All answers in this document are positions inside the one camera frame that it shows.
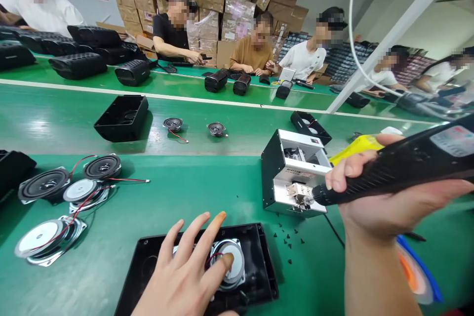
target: white pole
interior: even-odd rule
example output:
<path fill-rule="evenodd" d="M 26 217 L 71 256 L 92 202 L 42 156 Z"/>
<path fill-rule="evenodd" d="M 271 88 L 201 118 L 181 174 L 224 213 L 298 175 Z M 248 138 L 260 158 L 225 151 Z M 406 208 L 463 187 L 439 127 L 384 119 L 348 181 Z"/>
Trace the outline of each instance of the white pole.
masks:
<path fill-rule="evenodd" d="M 387 50 L 396 44 L 396 42 L 403 36 L 403 34 L 410 28 L 410 26 L 416 21 L 418 17 L 425 11 L 428 6 L 434 0 L 415 0 L 410 7 L 405 11 L 405 13 L 400 17 L 395 26 L 389 31 L 385 38 L 380 42 L 374 52 L 370 55 L 369 58 L 363 64 L 363 69 L 366 73 L 375 67 L 380 58 L 382 58 Z M 327 113 L 335 113 L 346 99 L 352 94 L 354 88 L 363 82 L 364 76 L 360 70 L 357 70 L 354 75 L 346 83 L 344 89 L 332 102 L 329 108 L 326 110 Z"/>

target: person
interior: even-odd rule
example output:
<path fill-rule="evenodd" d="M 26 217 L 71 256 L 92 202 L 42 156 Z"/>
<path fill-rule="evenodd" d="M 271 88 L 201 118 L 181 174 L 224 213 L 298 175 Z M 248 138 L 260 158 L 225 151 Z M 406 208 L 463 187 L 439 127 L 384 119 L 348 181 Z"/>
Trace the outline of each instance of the person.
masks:
<path fill-rule="evenodd" d="M 408 50 L 404 46 L 394 45 L 389 53 L 385 55 L 379 63 L 372 69 L 369 73 L 369 77 L 376 83 L 384 85 L 393 90 L 403 90 L 407 91 L 408 89 L 400 84 L 395 79 L 395 75 L 392 72 L 392 69 L 395 66 L 404 67 L 406 60 L 408 59 Z M 385 94 L 385 91 L 377 88 L 371 90 L 374 84 L 364 78 L 363 83 L 359 84 L 354 92 L 363 92 L 372 96 L 382 96 Z"/>
<path fill-rule="evenodd" d="M 384 146 L 401 139 L 402 136 L 395 135 L 377 136 Z M 376 151 L 366 151 L 341 161 L 326 175 L 326 186 L 343 192 L 346 178 L 358 177 L 363 166 L 376 157 Z M 472 190 L 474 185 L 465 180 L 441 180 L 397 194 L 363 197 L 339 205 L 346 231 L 346 315 L 421 316 L 400 266 L 396 236 L 412 231 L 424 217 Z M 212 220 L 193 251 L 195 237 L 209 218 L 206 212 L 190 224 L 174 258 L 174 241 L 184 221 L 171 227 L 161 245 L 155 271 L 132 316 L 204 314 L 234 260 L 232 254 L 225 254 L 204 271 L 202 266 L 226 214 L 221 212 Z M 223 315 L 237 316 L 233 311 Z"/>
<path fill-rule="evenodd" d="M 426 67 L 419 79 L 413 82 L 410 91 L 433 97 L 439 90 L 446 89 L 450 79 L 474 62 L 474 48 L 466 48 L 461 54 L 453 54 Z"/>
<path fill-rule="evenodd" d="M 285 67 L 295 69 L 295 79 L 305 80 L 308 85 L 312 85 L 316 72 L 324 65 L 324 46 L 330 43 L 335 31 L 342 31 L 346 27 L 344 10 L 339 7 L 328 8 L 319 15 L 311 39 L 291 47 L 280 63 L 268 61 L 266 68 L 277 75 Z"/>
<path fill-rule="evenodd" d="M 269 44 L 273 16 L 265 11 L 255 19 L 255 26 L 250 36 L 237 42 L 230 60 L 230 69 L 247 74 L 270 76 L 272 71 L 265 69 L 268 61 L 273 59 L 273 49 Z"/>
<path fill-rule="evenodd" d="M 162 59 L 182 57 L 190 63 L 203 65 L 205 61 L 202 56 L 189 50 L 186 32 L 189 6 L 188 0 L 168 0 L 168 12 L 153 17 L 153 43 Z"/>
<path fill-rule="evenodd" d="M 16 17 L 0 12 L 0 20 L 13 26 L 23 19 L 25 29 L 57 32 L 71 37 L 68 25 L 85 25 L 80 12 L 67 0 L 0 0 L 3 8 Z"/>

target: black t-shirt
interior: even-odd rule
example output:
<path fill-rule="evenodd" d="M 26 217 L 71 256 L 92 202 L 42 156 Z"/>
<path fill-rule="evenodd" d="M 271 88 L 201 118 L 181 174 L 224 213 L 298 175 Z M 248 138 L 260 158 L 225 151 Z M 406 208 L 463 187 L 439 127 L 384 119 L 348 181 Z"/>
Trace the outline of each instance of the black t-shirt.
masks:
<path fill-rule="evenodd" d="M 168 14 L 156 15 L 153 18 L 153 36 L 160 37 L 167 44 L 178 48 L 189 49 L 186 29 L 176 29 L 169 21 Z"/>

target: white cable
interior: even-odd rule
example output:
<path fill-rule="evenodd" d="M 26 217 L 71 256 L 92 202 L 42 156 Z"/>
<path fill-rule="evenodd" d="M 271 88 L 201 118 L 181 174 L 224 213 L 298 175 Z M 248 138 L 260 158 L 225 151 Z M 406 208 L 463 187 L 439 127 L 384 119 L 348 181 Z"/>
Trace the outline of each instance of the white cable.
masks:
<path fill-rule="evenodd" d="M 357 67 L 359 68 L 359 70 L 362 72 L 362 74 L 364 75 L 364 77 L 372 84 L 374 84 L 376 87 L 382 89 L 383 91 L 386 91 L 386 92 L 389 92 L 390 94 L 393 94 L 393 95 L 396 95 L 398 97 L 402 97 L 403 94 L 400 94 L 394 90 L 391 90 L 387 87 L 384 87 L 383 85 L 380 85 L 376 82 L 374 82 L 368 75 L 367 73 L 364 71 L 364 69 L 362 68 L 362 65 L 360 65 L 359 63 L 359 59 L 357 58 L 357 53 L 356 53 L 356 48 L 354 46 L 354 35 L 353 35 L 353 29 L 352 29 L 352 9 L 353 9 L 353 5 L 354 5 L 354 0 L 349 0 L 349 42 L 351 44 L 351 51 L 352 51 L 352 56 L 354 57 L 354 60 L 355 60 L 355 64 L 357 65 Z"/>

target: black wire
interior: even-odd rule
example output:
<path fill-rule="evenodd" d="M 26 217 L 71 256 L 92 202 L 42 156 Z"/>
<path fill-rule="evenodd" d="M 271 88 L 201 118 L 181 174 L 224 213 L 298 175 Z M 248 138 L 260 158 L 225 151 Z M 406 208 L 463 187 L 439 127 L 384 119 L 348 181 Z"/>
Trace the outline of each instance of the black wire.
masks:
<path fill-rule="evenodd" d="M 344 242 L 342 241 L 341 237 L 339 236 L 339 234 L 337 233 L 336 229 L 334 228 L 334 226 L 332 225 L 331 221 L 329 220 L 329 217 L 327 217 L 327 214 L 324 214 L 324 217 L 326 218 L 326 220 L 328 221 L 329 225 L 331 226 L 332 228 L 332 231 L 334 232 L 334 234 L 336 235 L 337 239 L 339 240 L 339 242 L 341 243 L 342 247 L 344 249 L 346 249 L 346 245 L 344 244 Z"/>

